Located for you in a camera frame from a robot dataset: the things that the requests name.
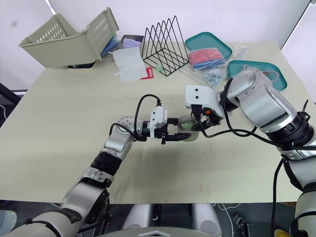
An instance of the black metal rack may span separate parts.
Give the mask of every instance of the black metal rack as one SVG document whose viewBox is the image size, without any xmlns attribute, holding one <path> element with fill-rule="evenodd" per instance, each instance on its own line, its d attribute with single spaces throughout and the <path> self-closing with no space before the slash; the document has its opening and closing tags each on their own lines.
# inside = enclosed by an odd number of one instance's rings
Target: black metal rack
<svg viewBox="0 0 316 237">
<path fill-rule="evenodd" d="M 161 65 L 160 72 L 165 76 L 189 62 L 176 16 L 158 22 L 156 27 L 152 25 L 150 30 L 146 28 L 142 58 L 153 68 Z"/>
</svg>

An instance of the table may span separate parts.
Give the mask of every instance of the table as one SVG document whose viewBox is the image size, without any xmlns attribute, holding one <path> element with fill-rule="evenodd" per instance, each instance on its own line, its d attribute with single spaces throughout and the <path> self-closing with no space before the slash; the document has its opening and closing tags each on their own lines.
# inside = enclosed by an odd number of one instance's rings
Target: table
<svg viewBox="0 0 316 237">
<path fill-rule="evenodd" d="M 245 60 L 277 65 L 288 82 L 282 94 L 300 110 L 310 99 L 275 43 L 245 43 Z M 111 58 L 94 71 L 45 69 L 0 129 L 0 199 L 61 202 L 108 138 L 109 128 L 134 115 L 146 93 L 160 97 L 169 117 L 189 114 L 185 86 L 196 84 L 176 71 L 169 77 L 120 83 Z M 146 99 L 139 118 L 149 119 L 156 101 Z M 309 103 L 310 122 L 316 106 Z M 232 125 L 253 126 L 241 110 Z M 226 123 L 207 133 L 226 130 Z M 280 154 L 253 137 L 202 135 L 194 142 L 136 142 L 115 175 L 111 203 L 270 202 Z M 277 201 L 296 201 L 300 191 L 283 168 Z"/>
</svg>

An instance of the teal tray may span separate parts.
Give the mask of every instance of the teal tray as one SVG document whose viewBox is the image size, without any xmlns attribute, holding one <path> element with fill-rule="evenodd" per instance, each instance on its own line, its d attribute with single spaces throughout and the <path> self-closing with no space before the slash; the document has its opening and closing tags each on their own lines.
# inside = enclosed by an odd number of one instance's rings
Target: teal tray
<svg viewBox="0 0 316 237">
<path fill-rule="evenodd" d="M 243 61 L 243 60 L 233 60 L 228 64 L 227 71 L 228 76 L 230 78 L 234 77 L 238 73 L 240 73 L 244 65 L 248 65 L 250 67 L 256 67 L 262 72 L 277 72 L 279 74 L 279 78 L 276 81 L 273 81 L 273 87 L 279 91 L 282 91 L 287 88 L 287 82 L 285 78 L 283 77 L 282 72 L 280 69 L 272 64 L 272 63 L 266 63 L 266 62 L 255 62 L 255 61 Z"/>
<path fill-rule="evenodd" d="M 231 48 L 210 32 L 202 32 L 196 36 L 188 38 L 186 40 L 186 47 L 189 50 L 217 48 L 225 59 L 228 59 L 233 53 Z"/>
</svg>

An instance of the white panel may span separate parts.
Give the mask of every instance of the white panel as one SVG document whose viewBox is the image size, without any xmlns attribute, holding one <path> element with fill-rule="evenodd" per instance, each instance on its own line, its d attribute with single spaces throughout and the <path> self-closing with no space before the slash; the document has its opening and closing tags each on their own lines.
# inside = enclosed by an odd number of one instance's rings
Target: white panel
<svg viewBox="0 0 316 237">
<path fill-rule="evenodd" d="M 0 78 L 9 89 L 27 89 L 43 66 L 18 44 L 52 16 L 44 0 L 0 1 Z"/>
<path fill-rule="evenodd" d="M 227 42 L 275 41 L 282 46 L 309 0 L 51 0 L 76 30 L 82 30 L 109 6 L 119 36 L 177 15 L 184 40 L 208 31 Z"/>
<path fill-rule="evenodd" d="M 311 4 L 282 52 L 316 102 L 316 4 Z"/>
</svg>

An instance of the plastic basket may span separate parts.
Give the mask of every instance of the plastic basket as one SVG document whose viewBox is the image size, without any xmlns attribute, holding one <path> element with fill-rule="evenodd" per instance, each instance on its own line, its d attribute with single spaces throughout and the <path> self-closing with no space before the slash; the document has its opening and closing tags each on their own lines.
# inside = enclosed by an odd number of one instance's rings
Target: plastic basket
<svg viewBox="0 0 316 237">
<path fill-rule="evenodd" d="M 19 44 L 44 67 L 87 64 L 102 60 L 100 53 L 119 29 L 108 7 L 81 32 L 76 32 L 61 14 Z"/>
</svg>

